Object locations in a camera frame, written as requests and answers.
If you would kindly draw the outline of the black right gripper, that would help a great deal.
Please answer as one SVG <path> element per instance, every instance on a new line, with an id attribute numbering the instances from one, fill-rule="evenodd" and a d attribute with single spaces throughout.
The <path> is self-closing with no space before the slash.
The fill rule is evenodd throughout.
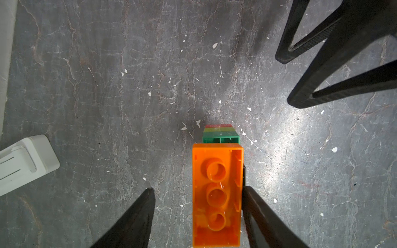
<path id="1" fill-rule="evenodd" d="M 293 44 L 309 1 L 294 0 L 275 58 L 287 64 L 325 41 L 344 14 L 344 2 L 308 35 Z M 393 61 L 322 90 L 317 88 L 336 70 L 371 43 L 397 35 L 396 1 L 351 1 L 332 35 L 287 98 L 298 109 L 397 87 L 397 62 Z"/>

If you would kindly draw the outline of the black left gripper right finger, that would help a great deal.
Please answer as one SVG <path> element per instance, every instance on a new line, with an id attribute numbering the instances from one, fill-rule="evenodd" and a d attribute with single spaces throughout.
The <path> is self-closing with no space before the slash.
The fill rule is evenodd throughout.
<path id="1" fill-rule="evenodd" d="M 246 185 L 243 169 L 242 211 L 251 248 L 308 248 L 259 194 Z"/>

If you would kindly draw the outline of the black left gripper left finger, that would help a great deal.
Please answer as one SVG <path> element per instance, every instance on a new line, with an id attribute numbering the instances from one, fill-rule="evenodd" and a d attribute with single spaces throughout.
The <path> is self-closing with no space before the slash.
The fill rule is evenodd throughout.
<path id="1" fill-rule="evenodd" d="M 151 236 L 155 191 L 147 188 L 93 248 L 146 248 Z"/>

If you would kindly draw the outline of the orange lego brick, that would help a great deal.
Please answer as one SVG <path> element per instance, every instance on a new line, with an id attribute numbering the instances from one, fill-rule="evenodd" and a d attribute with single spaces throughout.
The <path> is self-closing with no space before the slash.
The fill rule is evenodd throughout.
<path id="1" fill-rule="evenodd" d="M 243 171 L 244 149 L 238 143 L 193 146 L 193 247 L 240 245 Z"/>

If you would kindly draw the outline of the dark green lego brick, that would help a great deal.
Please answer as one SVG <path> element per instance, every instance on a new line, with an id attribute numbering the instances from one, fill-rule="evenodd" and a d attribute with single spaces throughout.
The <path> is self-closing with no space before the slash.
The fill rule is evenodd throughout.
<path id="1" fill-rule="evenodd" d="M 240 144 L 240 136 L 236 131 L 217 131 L 217 132 L 204 132 L 202 137 L 204 144 Z"/>

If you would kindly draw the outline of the red lego brick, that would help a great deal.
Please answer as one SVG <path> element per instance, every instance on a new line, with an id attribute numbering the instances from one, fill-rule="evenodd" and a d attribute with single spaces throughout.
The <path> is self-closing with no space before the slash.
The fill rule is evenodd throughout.
<path id="1" fill-rule="evenodd" d="M 232 128 L 231 124 L 206 125 L 205 128 Z"/>

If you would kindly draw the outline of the lime green long lego brick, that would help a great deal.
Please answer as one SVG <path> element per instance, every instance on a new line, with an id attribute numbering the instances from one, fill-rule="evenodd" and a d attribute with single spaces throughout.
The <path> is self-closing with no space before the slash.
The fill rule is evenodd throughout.
<path id="1" fill-rule="evenodd" d="M 235 132 L 233 127 L 206 127 L 204 132 Z"/>

